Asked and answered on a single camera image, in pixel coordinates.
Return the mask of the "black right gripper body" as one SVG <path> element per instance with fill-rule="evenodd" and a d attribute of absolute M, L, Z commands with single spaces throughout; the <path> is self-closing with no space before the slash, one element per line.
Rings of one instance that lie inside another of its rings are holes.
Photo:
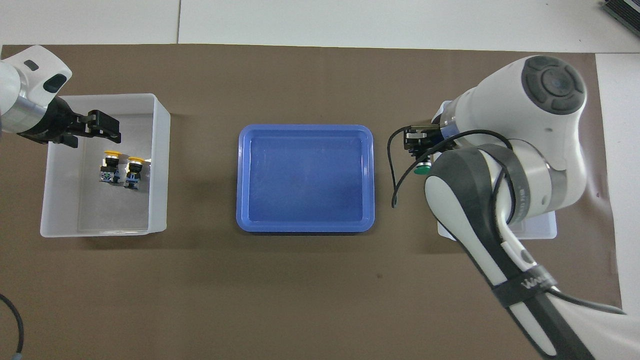
<path fill-rule="evenodd" d="M 454 125 L 441 126 L 440 123 L 432 123 L 426 130 L 428 145 L 427 152 L 432 155 L 454 149 L 454 141 L 450 138 L 454 135 Z"/>

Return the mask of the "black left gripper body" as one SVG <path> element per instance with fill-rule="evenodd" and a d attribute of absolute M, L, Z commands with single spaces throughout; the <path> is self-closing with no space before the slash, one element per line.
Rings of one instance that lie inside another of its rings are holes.
<path fill-rule="evenodd" d="M 71 109 L 67 101 L 55 96 L 46 107 L 39 123 L 19 132 L 19 135 L 39 144 L 46 145 L 51 142 L 75 149 L 79 144 L 78 137 L 93 137 L 93 134 L 87 131 L 86 123 L 81 121 L 82 117 Z"/>

